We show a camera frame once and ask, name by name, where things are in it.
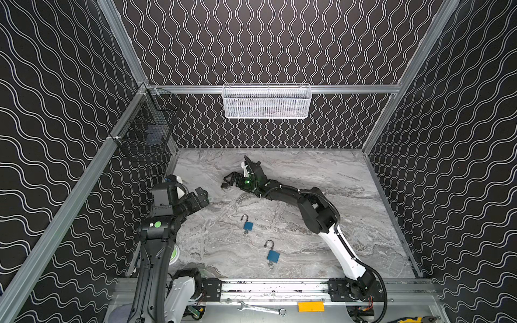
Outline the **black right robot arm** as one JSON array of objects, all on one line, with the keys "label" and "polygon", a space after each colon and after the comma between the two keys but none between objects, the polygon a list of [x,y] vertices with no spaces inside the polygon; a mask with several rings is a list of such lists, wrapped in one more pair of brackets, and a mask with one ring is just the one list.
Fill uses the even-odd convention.
[{"label": "black right robot arm", "polygon": [[242,172],[232,172],[223,178],[221,188],[239,188],[260,199],[280,201],[297,207],[306,227],[318,235],[338,260],[345,276],[345,295],[353,300],[386,300],[386,288],[381,275],[361,261],[344,237],[337,208],[317,187],[301,189],[270,179],[259,161],[244,157]]}]

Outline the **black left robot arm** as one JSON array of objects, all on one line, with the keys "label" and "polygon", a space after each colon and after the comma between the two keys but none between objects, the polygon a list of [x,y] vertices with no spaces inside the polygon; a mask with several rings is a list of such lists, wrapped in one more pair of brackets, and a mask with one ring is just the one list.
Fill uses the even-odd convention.
[{"label": "black left robot arm", "polygon": [[168,175],[152,188],[151,215],[142,222],[141,265],[128,322],[180,322],[192,300],[201,294],[197,269],[169,272],[179,230],[188,216],[209,205],[208,192],[189,191],[183,181]]}]

